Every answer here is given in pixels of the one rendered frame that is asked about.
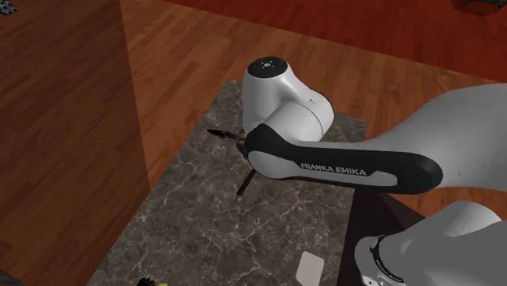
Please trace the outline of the black pointed knife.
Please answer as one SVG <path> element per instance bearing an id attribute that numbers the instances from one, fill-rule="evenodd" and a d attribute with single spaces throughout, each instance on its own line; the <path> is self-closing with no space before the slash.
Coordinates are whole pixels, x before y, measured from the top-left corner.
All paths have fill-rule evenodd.
<path id="1" fill-rule="evenodd" d="M 224 131 L 224 130 L 207 129 L 207 132 L 210 133 L 211 135 L 220 137 L 223 140 L 232 140 L 232 141 L 243 141 L 244 140 L 244 137 L 242 137 L 240 135 L 236 135 L 231 132 Z"/>

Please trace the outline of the black stick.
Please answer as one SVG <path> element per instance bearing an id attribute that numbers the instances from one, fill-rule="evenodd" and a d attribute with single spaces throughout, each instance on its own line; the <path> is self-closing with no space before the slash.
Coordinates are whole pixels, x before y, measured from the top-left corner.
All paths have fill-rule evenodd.
<path id="1" fill-rule="evenodd" d="M 245 190 L 247 189 L 247 187 L 249 186 L 249 183 L 251 182 L 251 180 L 253 179 L 253 177 L 255 176 L 256 174 L 256 171 L 254 169 L 252 169 L 249 174 L 247 175 L 247 177 L 245 178 L 245 180 L 243 181 L 243 183 L 241 184 L 241 186 L 238 188 L 236 194 L 238 196 L 242 196 L 243 193 L 245 192 Z"/>

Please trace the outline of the white flat card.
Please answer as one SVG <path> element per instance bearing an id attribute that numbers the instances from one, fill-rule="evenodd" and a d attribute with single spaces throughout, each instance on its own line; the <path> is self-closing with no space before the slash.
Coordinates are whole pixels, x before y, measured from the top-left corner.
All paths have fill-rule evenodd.
<path id="1" fill-rule="evenodd" d="M 324 264 L 323 258 L 304 251 L 297 268 L 297 282 L 301 286 L 319 286 Z"/>

